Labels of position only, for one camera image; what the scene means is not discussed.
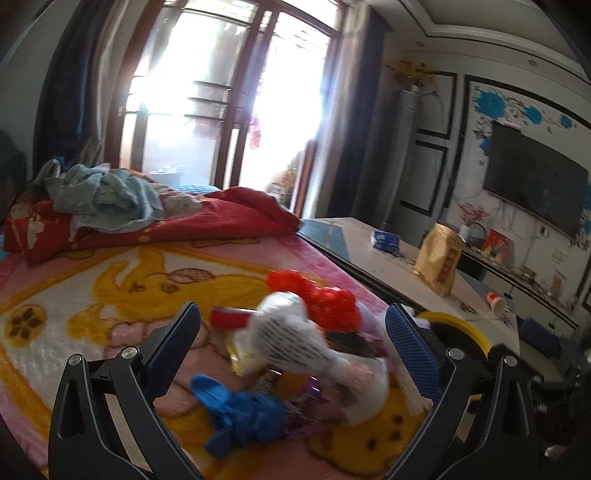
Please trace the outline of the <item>red quilt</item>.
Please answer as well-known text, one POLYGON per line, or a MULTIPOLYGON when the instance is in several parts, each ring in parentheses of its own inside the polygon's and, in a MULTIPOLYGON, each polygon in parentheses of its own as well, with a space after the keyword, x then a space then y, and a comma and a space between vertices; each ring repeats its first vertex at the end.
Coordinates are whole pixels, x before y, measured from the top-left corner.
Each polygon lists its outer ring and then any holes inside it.
POLYGON ((101 233, 83 227, 72 234, 74 216, 58 212, 51 200, 19 202, 4 226, 3 250, 21 254, 30 265, 73 250, 138 245, 162 241, 228 240, 294 234, 301 220, 266 193, 232 187, 197 195, 190 215, 158 220, 131 233, 101 233))

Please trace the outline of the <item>purple foil wrapper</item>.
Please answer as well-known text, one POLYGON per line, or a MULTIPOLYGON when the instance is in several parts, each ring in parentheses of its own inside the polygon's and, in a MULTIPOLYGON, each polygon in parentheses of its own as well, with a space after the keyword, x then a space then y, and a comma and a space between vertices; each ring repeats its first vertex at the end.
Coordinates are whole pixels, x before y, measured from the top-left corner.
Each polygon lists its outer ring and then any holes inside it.
POLYGON ((300 439, 322 429, 317 408, 329 400, 317 378, 270 370, 257 391, 266 397, 260 424, 266 439, 300 439))

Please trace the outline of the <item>yellow rimmed black trash bin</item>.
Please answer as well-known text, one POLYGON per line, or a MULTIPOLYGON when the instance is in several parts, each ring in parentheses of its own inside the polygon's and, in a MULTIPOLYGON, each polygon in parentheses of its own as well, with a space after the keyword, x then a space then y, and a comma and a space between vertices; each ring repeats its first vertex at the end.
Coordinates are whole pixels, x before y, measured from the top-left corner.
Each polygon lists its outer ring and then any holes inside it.
POLYGON ((426 320, 446 348, 458 348, 474 360, 488 359, 491 342, 469 322, 448 313, 434 311, 422 312, 416 319, 426 320))

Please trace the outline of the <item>black cartoon snack wrapper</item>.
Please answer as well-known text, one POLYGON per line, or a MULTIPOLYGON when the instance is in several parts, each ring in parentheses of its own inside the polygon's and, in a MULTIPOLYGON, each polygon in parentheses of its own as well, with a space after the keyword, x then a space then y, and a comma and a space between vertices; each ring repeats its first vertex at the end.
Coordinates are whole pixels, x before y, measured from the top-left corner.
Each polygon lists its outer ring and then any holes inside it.
POLYGON ((365 358, 386 356, 379 341, 370 341, 356 332, 325 332, 325 341, 332 350, 365 358))

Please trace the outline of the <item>yellow white snack bag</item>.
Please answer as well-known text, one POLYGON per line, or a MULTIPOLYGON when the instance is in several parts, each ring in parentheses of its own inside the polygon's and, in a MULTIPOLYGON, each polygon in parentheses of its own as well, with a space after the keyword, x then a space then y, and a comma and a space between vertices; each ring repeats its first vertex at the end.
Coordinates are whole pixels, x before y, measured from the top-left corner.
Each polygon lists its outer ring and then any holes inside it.
POLYGON ((232 370, 237 376, 247 375, 262 371, 267 363, 259 358, 249 343, 249 333, 245 328, 233 330, 225 339, 225 349, 230 358, 232 370))

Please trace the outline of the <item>colourful picture frame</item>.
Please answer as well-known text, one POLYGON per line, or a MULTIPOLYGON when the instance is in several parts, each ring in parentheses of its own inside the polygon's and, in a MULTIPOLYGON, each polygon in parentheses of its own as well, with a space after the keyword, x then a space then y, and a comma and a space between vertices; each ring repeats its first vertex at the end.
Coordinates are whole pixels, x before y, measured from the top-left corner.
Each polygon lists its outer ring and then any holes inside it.
POLYGON ((514 259, 514 246, 514 241, 511 238, 492 229, 483 244, 482 254, 500 265, 511 267, 514 259))

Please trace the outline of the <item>coffee table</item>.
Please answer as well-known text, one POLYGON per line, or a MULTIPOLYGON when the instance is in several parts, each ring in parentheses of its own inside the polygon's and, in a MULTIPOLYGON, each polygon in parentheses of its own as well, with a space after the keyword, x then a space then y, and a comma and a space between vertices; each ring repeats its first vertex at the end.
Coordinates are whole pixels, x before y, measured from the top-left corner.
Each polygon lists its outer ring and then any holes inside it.
POLYGON ((515 315, 496 315, 486 302, 486 288, 462 272, 456 274, 449 296, 438 296, 413 273, 419 253, 416 247, 401 241, 398 256, 378 250, 372 244, 374 228, 351 217, 304 220, 298 234, 335 262, 341 262, 343 269, 377 281, 416 311, 454 316, 462 327, 481 336, 483 346, 503 345, 520 353, 515 315))

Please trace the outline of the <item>blue tissue packet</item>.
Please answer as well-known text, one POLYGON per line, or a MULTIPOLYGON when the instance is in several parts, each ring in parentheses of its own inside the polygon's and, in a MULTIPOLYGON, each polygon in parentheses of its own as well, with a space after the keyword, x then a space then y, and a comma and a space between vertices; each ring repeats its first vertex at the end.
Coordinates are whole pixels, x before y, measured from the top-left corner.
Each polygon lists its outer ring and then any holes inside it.
POLYGON ((383 252, 394 253, 400 249, 400 237, 387 231, 374 230, 370 240, 375 249, 383 252))

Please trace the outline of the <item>red cylindrical snack can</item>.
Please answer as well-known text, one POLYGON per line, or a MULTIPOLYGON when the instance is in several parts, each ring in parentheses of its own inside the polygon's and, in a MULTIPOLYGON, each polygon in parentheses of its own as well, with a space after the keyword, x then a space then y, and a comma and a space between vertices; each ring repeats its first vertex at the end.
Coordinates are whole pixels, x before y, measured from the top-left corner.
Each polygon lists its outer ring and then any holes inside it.
POLYGON ((216 330, 233 331, 249 325, 253 310, 231 307, 213 307, 209 323, 216 330))

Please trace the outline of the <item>pink cartoon blanket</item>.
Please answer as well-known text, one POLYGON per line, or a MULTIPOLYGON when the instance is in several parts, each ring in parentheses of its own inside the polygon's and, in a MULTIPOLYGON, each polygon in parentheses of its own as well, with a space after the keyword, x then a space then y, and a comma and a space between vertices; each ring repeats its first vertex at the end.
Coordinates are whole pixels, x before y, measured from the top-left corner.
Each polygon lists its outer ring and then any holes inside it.
MULTIPOLYGON (((296 236, 143 243, 70 252, 35 267, 7 258, 1 265, 1 415, 28 464, 38 474, 48 471, 50 413, 70 354, 99 359, 125 341, 141 341, 188 301, 204 316, 214 307, 252 308, 267 293, 266 274, 280 270, 348 290, 375 315, 386 311, 384 301, 296 236)), ((399 358, 389 370, 385 409, 365 427, 339 427, 335 453, 308 439, 239 450, 225 460, 209 456, 209 427, 188 391, 190 376, 205 373, 232 389, 252 382, 232 372, 223 339, 211 332, 198 336, 156 409, 209 479, 375 479, 432 408, 399 358)))

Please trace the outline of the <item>light blue crumpled clothes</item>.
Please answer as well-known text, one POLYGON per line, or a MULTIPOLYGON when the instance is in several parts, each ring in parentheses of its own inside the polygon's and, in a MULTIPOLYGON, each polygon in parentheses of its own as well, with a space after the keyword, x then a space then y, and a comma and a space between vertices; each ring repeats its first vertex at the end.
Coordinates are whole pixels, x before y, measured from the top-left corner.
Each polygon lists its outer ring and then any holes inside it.
POLYGON ((108 164, 76 164, 64 171, 58 160, 46 162, 34 185, 43 187, 54 210, 71 216, 70 237, 81 229, 106 234, 142 230, 164 218, 164 208, 149 182, 108 164))

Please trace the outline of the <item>brown paper bag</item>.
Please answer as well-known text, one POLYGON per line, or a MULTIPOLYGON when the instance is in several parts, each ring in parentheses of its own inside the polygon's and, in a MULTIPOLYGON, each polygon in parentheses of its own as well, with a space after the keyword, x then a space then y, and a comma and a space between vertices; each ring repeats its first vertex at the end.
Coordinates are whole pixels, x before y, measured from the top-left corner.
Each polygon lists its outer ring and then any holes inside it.
POLYGON ((435 224, 422 241, 414 273, 437 295, 447 297, 464 247, 465 241, 453 229, 435 224))

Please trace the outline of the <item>dark blue left curtain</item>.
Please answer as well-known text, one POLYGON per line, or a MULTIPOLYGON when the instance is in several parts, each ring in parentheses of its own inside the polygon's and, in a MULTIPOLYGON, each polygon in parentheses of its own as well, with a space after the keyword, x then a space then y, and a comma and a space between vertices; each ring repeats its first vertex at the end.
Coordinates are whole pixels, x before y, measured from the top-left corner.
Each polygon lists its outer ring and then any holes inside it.
POLYGON ((96 55, 113 1, 81 1, 61 35, 46 74, 35 122, 32 171, 56 159, 64 168, 79 162, 96 135, 92 122, 96 55))

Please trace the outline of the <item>dark right curtain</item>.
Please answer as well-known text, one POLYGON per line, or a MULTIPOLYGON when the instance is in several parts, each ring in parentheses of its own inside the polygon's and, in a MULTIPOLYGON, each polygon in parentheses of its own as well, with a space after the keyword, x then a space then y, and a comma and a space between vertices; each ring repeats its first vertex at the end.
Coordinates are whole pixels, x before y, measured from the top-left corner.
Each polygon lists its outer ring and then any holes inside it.
POLYGON ((320 141, 301 216, 353 213, 362 183, 388 23, 367 1, 349 1, 329 84, 320 141))

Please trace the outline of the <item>red paper cup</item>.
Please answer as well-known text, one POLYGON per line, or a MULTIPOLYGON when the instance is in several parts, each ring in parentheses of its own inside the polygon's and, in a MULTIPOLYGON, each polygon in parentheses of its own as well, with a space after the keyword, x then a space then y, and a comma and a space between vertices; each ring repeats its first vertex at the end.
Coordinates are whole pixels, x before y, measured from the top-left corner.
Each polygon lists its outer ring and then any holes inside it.
POLYGON ((486 300, 491 311, 497 318, 503 318, 506 315, 508 311, 508 304, 503 296, 491 291, 486 295, 486 300))

